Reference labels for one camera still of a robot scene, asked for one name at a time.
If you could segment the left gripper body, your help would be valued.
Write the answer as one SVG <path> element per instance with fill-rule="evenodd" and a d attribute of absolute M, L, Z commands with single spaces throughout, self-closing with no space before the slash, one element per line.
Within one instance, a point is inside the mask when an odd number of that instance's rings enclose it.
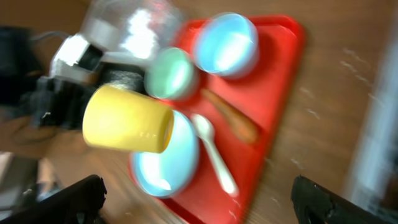
<path fill-rule="evenodd" d="M 92 84 L 41 78 L 34 91 L 22 96 L 19 109 L 32 117 L 35 127 L 81 130 L 88 102 L 99 87 L 109 84 L 145 95 L 144 75 L 140 68 L 104 68 L 94 74 Z"/>

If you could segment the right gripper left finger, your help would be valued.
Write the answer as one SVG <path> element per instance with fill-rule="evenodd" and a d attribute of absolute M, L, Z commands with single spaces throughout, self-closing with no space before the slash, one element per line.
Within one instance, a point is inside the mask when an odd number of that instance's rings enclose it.
<path fill-rule="evenodd" d="M 89 175 L 79 182 L 1 220 L 1 224 L 103 223 L 100 210 L 107 190 L 103 179 Z"/>

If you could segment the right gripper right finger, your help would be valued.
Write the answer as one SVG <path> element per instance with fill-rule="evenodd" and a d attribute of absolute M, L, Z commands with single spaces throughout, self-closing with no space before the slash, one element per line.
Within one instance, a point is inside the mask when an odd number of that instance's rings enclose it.
<path fill-rule="evenodd" d="M 291 201 L 299 224 L 388 224 L 314 181 L 294 179 Z"/>

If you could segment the yellow plastic cup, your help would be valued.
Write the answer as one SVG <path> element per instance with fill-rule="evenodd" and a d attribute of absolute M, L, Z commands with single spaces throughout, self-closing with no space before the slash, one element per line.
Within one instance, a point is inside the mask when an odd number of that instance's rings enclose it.
<path fill-rule="evenodd" d="M 87 104 L 82 131 L 93 147 L 161 153 L 173 126 L 171 107 L 135 91 L 103 85 Z"/>

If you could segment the light blue plate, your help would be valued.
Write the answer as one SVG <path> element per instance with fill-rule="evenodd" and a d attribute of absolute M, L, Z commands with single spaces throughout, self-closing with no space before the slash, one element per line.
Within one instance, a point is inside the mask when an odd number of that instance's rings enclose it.
<path fill-rule="evenodd" d="M 164 152 L 133 152 L 130 171 L 145 193 L 169 198 L 182 191 L 192 180 L 200 158 L 199 140 L 192 122 L 174 111 L 174 129 Z"/>

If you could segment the orange carrot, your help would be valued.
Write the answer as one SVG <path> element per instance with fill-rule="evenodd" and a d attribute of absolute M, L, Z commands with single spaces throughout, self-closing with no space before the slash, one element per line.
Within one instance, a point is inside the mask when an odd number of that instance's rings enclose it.
<path fill-rule="evenodd" d="M 221 113 L 240 141 L 245 144 L 254 144 L 257 141 L 260 130 L 253 120 L 211 90 L 204 89 L 201 95 Z"/>

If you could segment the mint green bowl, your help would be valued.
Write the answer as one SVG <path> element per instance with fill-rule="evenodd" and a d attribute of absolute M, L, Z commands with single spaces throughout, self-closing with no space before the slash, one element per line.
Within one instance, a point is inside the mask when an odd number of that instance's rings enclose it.
<path fill-rule="evenodd" d="M 148 68 L 146 92 L 161 100 L 186 100 L 199 87 L 199 75 L 186 51 L 177 47 L 163 49 Z"/>

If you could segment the light blue bowl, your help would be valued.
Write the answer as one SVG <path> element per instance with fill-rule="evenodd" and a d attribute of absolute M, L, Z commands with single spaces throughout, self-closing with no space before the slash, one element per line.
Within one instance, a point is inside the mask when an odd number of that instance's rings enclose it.
<path fill-rule="evenodd" d="M 259 59 L 259 34 L 247 17 L 222 13 L 201 26 L 192 54 L 204 72 L 226 79 L 242 78 Z"/>

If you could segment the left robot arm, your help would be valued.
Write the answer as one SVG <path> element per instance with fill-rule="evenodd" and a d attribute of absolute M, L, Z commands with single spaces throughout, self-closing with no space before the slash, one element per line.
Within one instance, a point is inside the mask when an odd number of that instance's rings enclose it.
<path fill-rule="evenodd" d="M 142 68 L 102 60 L 104 52 L 80 34 L 66 37 L 46 72 L 34 44 L 57 31 L 32 37 L 24 27 L 1 27 L 1 109 L 11 119 L 30 116 L 35 127 L 81 129 L 95 90 L 110 84 L 144 94 Z"/>

